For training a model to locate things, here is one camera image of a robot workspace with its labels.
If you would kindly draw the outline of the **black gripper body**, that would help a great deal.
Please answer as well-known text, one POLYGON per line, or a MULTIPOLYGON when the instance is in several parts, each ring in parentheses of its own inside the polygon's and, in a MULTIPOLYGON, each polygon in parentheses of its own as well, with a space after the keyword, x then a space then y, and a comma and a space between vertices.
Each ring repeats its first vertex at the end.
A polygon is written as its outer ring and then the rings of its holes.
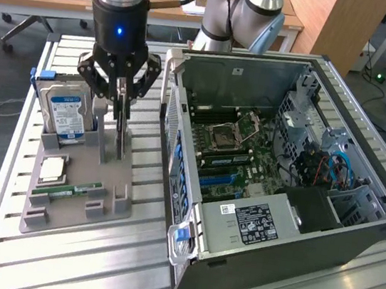
POLYGON ((145 32, 149 0, 132 6, 113 6, 102 0, 93 0, 95 44, 93 59, 106 72, 110 61, 117 67, 117 76, 127 77, 129 59, 146 61, 145 32))

